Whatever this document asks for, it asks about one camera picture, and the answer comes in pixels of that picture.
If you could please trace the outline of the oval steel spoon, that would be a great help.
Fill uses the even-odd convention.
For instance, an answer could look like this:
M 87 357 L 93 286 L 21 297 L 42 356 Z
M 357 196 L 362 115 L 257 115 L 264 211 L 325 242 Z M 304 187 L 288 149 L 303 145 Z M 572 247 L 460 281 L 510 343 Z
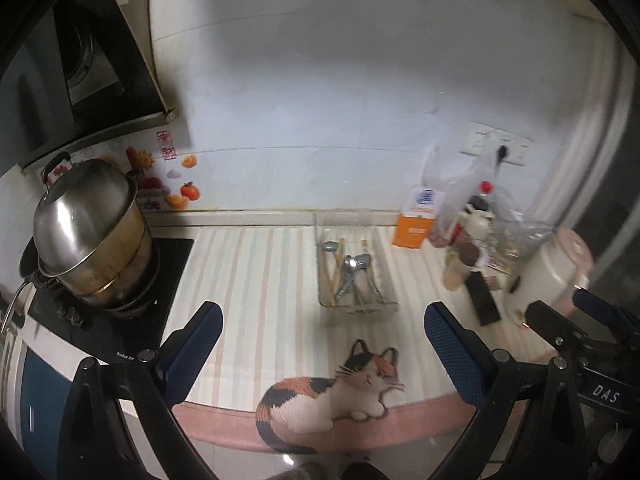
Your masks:
M 352 274 L 363 271 L 364 274 L 368 275 L 370 271 L 371 261 L 371 255 L 367 254 L 366 252 L 364 254 L 356 255 L 355 257 L 350 258 L 349 267 L 352 269 Z

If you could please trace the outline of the large steel spoon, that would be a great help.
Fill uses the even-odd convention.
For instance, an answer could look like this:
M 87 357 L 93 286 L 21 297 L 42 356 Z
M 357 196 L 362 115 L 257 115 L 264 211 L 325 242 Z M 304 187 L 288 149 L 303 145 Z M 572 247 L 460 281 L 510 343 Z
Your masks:
M 334 292 L 334 302 L 338 304 L 354 284 L 355 275 L 361 270 L 360 261 L 351 255 L 347 255 L 340 266 L 337 290 Z

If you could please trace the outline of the chopstick with grey band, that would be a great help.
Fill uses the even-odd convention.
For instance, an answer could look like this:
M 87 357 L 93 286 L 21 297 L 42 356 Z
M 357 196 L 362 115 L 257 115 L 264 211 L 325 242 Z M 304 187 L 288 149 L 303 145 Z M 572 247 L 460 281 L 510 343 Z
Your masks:
M 345 258 L 345 240 L 343 237 L 336 240 L 340 247 L 338 248 L 338 262 L 340 266 Z M 326 271 L 326 278 L 324 282 L 326 283 L 326 298 L 329 300 L 330 307 L 337 307 L 338 304 L 334 302 L 334 292 L 337 290 L 338 280 L 340 279 L 338 276 L 336 278 L 333 277 L 333 266 L 334 260 L 333 256 L 328 252 L 324 252 L 322 250 L 322 258 L 323 258 L 323 269 Z

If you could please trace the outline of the chopstick with gold bands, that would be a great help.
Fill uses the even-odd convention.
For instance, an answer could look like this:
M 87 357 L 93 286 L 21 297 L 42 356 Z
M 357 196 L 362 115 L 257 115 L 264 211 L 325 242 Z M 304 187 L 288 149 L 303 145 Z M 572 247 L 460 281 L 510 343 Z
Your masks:
M 366 238 L 363 238 L 361 240 L 361 248 L 362 248 L 362 253 L 363 254 L 365 252 L 367 254 L 370 254 L 369 241 Z M 372 261 L 371 261 L 369 274 L 367 275 L 367 280 L 368 280 L 370 289 L 372 289 L 373 295 L 375 296 L 375 300 L 379 304 L 382 304 L 384 302 L 384 296 L 382 295 L 382 292 L 378 289 L 378 285 L 375 283 L 375 279 L 374 279 L 374 275 L 373 275 L 373 268 L 372 268 Z

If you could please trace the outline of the round steel soup spoon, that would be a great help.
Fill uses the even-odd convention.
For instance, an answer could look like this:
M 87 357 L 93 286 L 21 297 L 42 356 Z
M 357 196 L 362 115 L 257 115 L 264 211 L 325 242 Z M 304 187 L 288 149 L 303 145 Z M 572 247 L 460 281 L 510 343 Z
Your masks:
M 328 252 L 333 256 L 334 266 L 333 266 L 333 277 L 336 278 L 340 275 L 340 263 L 338 262 L 337 251 L 340 247 L 335 240 L 326 240 L 321 244 L 321 248 L 324 252 Z

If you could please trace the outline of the pink white electric kettle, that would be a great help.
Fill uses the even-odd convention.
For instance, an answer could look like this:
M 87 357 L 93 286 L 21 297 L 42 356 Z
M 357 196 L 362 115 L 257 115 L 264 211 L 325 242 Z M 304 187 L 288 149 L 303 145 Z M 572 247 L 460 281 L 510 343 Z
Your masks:
M 526 325 L 526 310 L 535 301 L 567 316 L 575 310 L 574 291 L 589 287 L 592 269 L 586 242 L 575 231 L 559 228 L 515 275 L 504 296 L 504 310 L 520 327 Z

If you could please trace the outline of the blue cabinet door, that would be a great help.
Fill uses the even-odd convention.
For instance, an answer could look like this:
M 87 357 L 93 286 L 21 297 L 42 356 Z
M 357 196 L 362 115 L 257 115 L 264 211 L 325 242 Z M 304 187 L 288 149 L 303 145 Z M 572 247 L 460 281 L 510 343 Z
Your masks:
M 26 351 L 20 395 L 23 450 L 45 479 L 58 478 L 58 442 L 72 383 Z

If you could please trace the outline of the black induction cooktop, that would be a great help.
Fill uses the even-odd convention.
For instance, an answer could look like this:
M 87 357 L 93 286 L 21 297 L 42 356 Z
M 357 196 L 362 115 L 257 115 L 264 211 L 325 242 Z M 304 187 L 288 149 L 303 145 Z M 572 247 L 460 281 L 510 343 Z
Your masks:
M 129 294 L 86 304 L 60 285 L 39 289 L 28 314 L 73 347 L 110 364 L 160 348 L 194 240 L 155 237 L 148 265 Z

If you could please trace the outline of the white lidded bottle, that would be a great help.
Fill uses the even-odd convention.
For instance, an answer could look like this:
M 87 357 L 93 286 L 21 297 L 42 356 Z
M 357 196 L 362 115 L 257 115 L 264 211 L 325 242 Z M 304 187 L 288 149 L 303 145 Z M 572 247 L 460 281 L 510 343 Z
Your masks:
M 475 206 L 467 203 L 464 208 L 462 230 L 457 237 L 458 246 L 471 243 L 484 249 L 494 225 L 495 215 L 486 204 Z

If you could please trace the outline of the red cap sauce bottle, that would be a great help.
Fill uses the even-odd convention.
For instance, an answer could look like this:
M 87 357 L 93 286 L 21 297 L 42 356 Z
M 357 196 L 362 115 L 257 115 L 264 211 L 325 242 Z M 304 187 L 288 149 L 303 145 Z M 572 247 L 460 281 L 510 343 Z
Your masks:
M 482 218 L 483 222 L 488 226 L 494 222 L 495 214 L 491 209 L 489 199 L 494 192 L 494 185 L 487 180 L 483 180 L 478 185 L 478 191 L 470 198 L 470 205 L 473 209 L 473 214 L 478 218 Z

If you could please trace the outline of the striped cat print mat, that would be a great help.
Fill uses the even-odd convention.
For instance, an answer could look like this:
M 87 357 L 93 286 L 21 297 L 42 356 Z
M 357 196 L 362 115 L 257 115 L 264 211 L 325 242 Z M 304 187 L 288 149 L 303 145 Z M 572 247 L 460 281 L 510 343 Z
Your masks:
M 278 380 L 330 377 L 363 339 L 374 352 L 394 347 L 404 388 L 384 396 L 386 414 L 375 420 L 339 420 L 327 434 L 296 443 L 321 452 L 373 450 L 446 434 L 463 427 L 473 410 L 450 382 L 423 331 L 428 304 L 444 302 L 459 322 L 490 348 L 521 362 L 544 362 L 551 347 L 507 318 L 480 326 L 464 290 L 440 279 L 444 257 L 424 246 L 400 249 L 390 230 L 378 239 L 395 287 L 398 308 L 349 314 L 319 302 L 316 237 L 310 226 L 175 228 L 193 246 L 166 324 L 178 330 L 205 301 L 224 312 L 224 331 L 186 402 L 175 410 L 186 434 L 226 448 L 262 452 L 255 408 Z

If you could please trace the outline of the clear plastic utensil tray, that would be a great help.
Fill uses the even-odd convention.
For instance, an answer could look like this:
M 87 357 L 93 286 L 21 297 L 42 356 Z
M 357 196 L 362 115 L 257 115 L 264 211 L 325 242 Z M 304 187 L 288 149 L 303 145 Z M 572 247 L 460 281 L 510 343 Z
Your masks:
M 396 311 L 398 299 L 373 212 L 320 209 L 314 220 L 320 306 L 344 315 Z

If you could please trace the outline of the black power plug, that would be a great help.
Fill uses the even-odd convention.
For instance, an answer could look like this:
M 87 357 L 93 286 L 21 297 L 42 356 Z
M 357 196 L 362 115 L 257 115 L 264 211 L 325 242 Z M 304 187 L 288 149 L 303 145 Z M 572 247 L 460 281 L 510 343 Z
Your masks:
M 501 145 L 496 155 L 496 166 L 499 166 L 508 156 L 509 148 L 506 145 Z

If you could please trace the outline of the black range hood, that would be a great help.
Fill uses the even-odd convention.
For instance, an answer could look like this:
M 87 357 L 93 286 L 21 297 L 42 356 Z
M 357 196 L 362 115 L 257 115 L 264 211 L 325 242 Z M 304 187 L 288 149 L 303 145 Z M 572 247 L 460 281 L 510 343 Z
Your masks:
M 1 0 L 1 169 L 166 125 L 150 0 Z

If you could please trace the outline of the fruit wall stickers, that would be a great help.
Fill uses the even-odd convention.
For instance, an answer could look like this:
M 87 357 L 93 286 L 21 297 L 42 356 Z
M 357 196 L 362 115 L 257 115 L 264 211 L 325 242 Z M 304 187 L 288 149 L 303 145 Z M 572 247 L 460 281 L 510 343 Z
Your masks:
M 145 211 L 186 211 L 202 198 L 195 182 L 198 155 L 181 153 L 168 129 L 154 131 L 156 150 L 129 144 L 127 174 L 137 183 L 137 201 Z

